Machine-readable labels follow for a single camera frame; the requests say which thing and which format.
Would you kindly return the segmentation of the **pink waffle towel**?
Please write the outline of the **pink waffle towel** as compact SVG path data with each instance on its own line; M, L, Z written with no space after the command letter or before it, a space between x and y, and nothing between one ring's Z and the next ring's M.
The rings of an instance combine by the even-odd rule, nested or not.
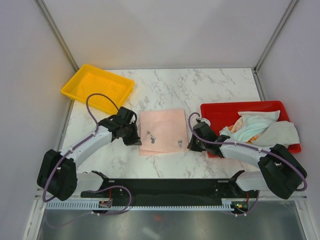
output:
M185 110L180 108L140 112L140 138L141 156L187 151Z

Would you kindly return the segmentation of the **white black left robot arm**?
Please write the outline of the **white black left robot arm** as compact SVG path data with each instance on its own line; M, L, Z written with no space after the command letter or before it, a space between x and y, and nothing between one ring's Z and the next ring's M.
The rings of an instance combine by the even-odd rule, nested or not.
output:
M96 122L96 127L85 138L60 151L48 150L43 157L37 177L37 185L44 193L65 201L74 193L93 192L105 197L110 186L104 176L92 171L78 173L77 170L100 148L122 139L126 146L140 146L137 114L121 107L117 114Z

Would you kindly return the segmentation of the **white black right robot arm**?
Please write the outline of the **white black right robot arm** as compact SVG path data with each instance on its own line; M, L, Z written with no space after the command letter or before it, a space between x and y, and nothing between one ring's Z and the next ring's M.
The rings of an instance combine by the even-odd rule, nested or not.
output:
M257 147L221 135L217 136L204 121L188 125L192 137L188 149L226 159L234 159L256 167L257 171L238 171L228 185L229 193L241 197L248 191L271 191L281 199L306 190L307 172L281 144Z

